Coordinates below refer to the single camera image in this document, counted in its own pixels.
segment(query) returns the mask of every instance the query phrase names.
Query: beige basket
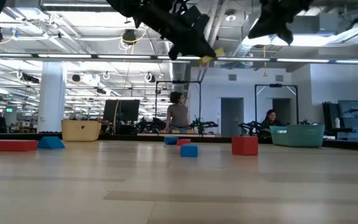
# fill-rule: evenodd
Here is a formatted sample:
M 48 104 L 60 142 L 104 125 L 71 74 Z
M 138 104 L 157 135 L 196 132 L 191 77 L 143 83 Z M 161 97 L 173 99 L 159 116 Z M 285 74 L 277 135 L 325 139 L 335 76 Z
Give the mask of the beige basket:
M 64 141 L 93 142 L 98 140 L 102 124 L 97 121 L 62 121 Z

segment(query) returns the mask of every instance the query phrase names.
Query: gray shirt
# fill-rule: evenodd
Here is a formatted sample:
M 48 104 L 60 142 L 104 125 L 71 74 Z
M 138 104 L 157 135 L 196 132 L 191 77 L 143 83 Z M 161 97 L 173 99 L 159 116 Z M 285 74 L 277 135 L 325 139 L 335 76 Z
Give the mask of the gray shirt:
M 170 105 L 167 112 L 172 118 L 171 125 L 176 127 L 187 127 L 189 125 L 187 121 L 188 110 L 185 105 L 180 103 Z

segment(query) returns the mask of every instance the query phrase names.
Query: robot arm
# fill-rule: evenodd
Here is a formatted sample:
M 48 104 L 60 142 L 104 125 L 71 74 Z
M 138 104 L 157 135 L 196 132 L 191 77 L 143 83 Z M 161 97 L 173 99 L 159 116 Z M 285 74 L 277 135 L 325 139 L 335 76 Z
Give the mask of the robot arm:
M 199 57 L 216 57 L 212 47 L 204 37 L 204 29 L 209 16 L 201 14 L 196 6 L 187 9 L 186 0 L 107 0 L 119 13 L 133 17 L 138 28 L 143 22 L 161 34 L 161 39 L 173 43 L 169 57 L 176 60 L 178 54 Z M 170 12 L 181 3 L 178 12 Z

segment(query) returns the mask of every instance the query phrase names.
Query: red cube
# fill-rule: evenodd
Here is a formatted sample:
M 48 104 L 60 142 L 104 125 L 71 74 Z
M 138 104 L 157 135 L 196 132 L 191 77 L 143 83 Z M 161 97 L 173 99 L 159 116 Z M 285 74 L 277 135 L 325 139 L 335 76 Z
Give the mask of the red cube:
M 191 143 L 191 139 L 179 139 L 177 141 L 177 146 L 182 146 L 184 144 L 189 144 Z
M 257 156 L 258 137 L 236 136 L 231 139 L 231 151 L 233 155 Z

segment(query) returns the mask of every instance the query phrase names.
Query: woman with dark hair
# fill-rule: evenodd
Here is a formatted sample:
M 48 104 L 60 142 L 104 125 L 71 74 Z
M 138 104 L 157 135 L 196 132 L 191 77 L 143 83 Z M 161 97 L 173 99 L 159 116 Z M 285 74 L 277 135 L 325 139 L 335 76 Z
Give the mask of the woman with dark hair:
M 167 125 L 165 130 L 167 132 L 172 130 L 187 131 L 190 123 L 188 109 L 185 105 L 186 97 L 182 93 L 172 92 L 170 94 L 170 101 L 173 104 L 167 110 Z
M 266 113 L 265 120 L 262 122 L 262 129 L 269 129 L 270 126 L 283 126 L 281 121 L 277 120 L 275 110 L 269 110 Z

